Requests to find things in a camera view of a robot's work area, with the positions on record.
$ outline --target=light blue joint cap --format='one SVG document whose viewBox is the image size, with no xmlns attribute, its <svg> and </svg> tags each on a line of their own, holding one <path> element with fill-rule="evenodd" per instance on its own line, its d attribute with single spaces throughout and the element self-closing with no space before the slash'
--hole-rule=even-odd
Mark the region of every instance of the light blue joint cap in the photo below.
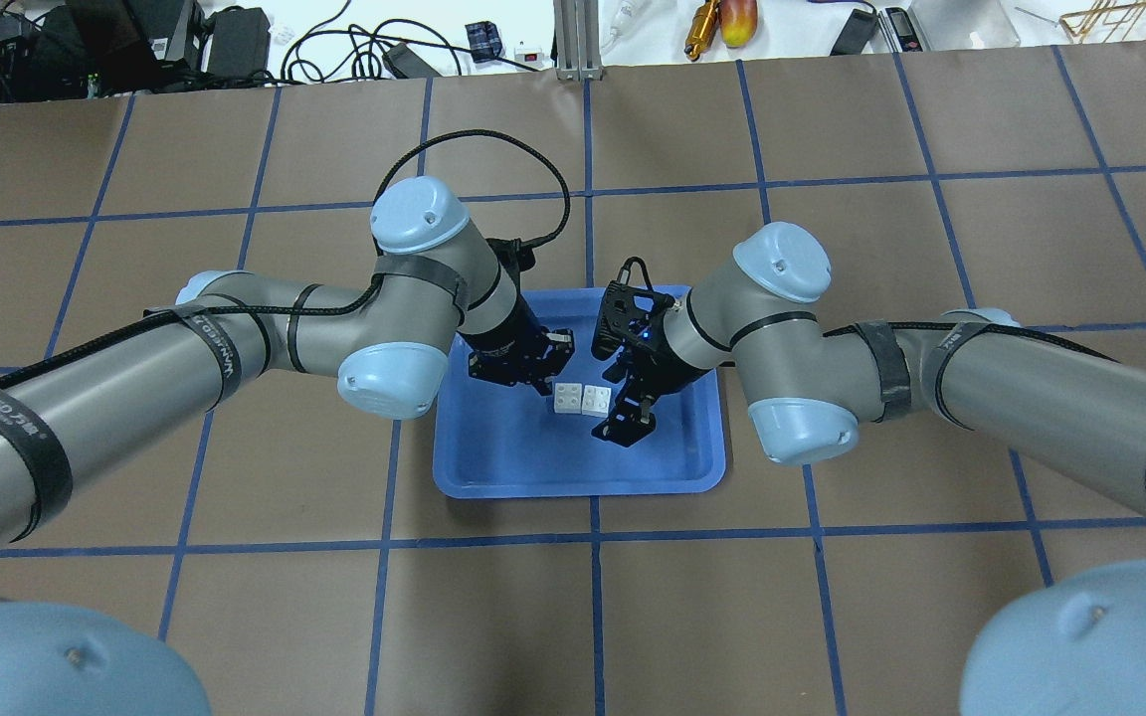
<svg viewBox="0 0 1146 716">
<path fill-rule="evenodd" d="M 178 653 L 113 617 L 66 604 L 0 604 L 0 716 L 209 716 Z"/>
<path fill-rule="evenodd" d="M 345 357 L 338 395 L 362 411 L 410 420 L 432 408 L 449 356 L 423 343 L 379 343 Z"/>
<path fill-rule="evenodd" d="M 806 465 L 856 447 L 856 416 L 841 404 L 809 398 L 768 398 L 751 406 L 751 420 L 768 459 Z"/>
<path fill-rule="evenodd" d="M 438 178 L 395 182 L 374 203 L 369 228 L 391 253 L 417 253 L 445 244 L 468 226 L 468 207 Z"/>
<path fill-rule="evenodd" d="M 975 638 L 963 716 L 1146 713 L 1146 559 L 1015 599 Z"/>
<path fill-rule="evenodd" d="M 768 223 L 736 245 L 732 259 L 754 283 L 795 304 L 815 304 L 831 281 L 825 249 L 796 223 Z"/>
<path fill-rule="evenodd" d="M 984 318 L 990 323 L 997 323 L 1000 326 L 1011 326 L 1013 329 L 1023 328 L 1022 323 L 1014 320 L 1010 313 L 1002 312 L 1000 308 L 958 308 L 955 312 L 943 313 L 941 317 L 959 317 L 959 316 L 979 316 Z"/>
<path fill-rule="evenodd" d="M 222 280 L 222 277 L 229 274 L 249 274 L 250 272 L 203 272 L 193 276 L 188 280 L 188 284 L 179 291 L 176 296 L 176 305 L 190 302 L 201 296 L 201 292 L 206 290 L 206 286 L 213 284 L 214 282 Z"/>
</svg>

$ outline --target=gold object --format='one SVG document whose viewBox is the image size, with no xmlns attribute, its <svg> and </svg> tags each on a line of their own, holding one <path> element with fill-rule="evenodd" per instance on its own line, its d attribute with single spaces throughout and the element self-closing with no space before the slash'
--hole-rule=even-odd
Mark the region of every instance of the gold object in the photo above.
<svg viewBox="0 0 1146 716">
<path fill-rule="evenodd" d="M 720 26 L 720 0 L 705 0 L 692 15 L 692 27 L 688 31 L 688 40 L 683 41 L 683 54 L 691 61 L 698 60 L 701 53 L 711 48 L 714 41 L 714 29 Z"/>
<path fill-rule="evenodd" d="M 1146 0 L 1096 0 L 1088 10 L 1060 17 L 1059 25 L 1076 45 L 1146 40 Z"/>
</svg>

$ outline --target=white cube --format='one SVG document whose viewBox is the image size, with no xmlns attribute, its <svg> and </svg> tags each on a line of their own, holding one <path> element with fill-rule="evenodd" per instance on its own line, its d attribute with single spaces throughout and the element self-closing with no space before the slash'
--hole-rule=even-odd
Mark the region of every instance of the white cube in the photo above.
<svg viewBox="0 0 1146 716">
<path fill-rule="evenodd" d="M 609 417 L 609 403 L 613 402 L 613 390 L 597 385 L 586 386 L 582 393 L 583 416 L 595 416 L 596 418 Z"/>
<path fill-rule="evenodd" d="M 555 384 L 555 411 L 582 411 L 582 384 Z"/>
</svg>

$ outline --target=blue tray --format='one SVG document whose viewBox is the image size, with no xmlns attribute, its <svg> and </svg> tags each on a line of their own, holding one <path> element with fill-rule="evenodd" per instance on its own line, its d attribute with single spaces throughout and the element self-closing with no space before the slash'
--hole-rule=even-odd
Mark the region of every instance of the blue tray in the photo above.
<svg viewBox="0 0 1146 716">
<path fill-rule="evenodd" d="M 682 286 L 662 286 L 681 296 Z M 524 294 L 549 329 L 573 329 L 576 353 L 558 381 L 609 386 L 610 362 L 591 357 L 601 289 Z M 591 436 L 599 418 L 555 414 L 554 399 L 528 386 L 468 377 L 468 345 L 455 338 L 435 416 L 432 474 L 457 498 L 573 497 L 592 494 L 692 494 L 717 485 L 728 467 L 719 377 L 714 371 L 657 404 L 657 430 L 631 448 Z M 617 395 L 620 386 L 611 386 Z"/>
</svg>

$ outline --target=wire basket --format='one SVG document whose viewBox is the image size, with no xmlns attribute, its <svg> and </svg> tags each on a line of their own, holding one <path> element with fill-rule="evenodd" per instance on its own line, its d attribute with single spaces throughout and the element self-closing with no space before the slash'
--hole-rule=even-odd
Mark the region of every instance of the wire basket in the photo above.
<svg viewBox="0 0 1146 716">
<path fill-rule="evenodd" d="M 1146 40 L 1146 0 L 1097 0 L 1091 9 L 1060 17 L 1059 25 L 1076 45 Z"/>
</svg>

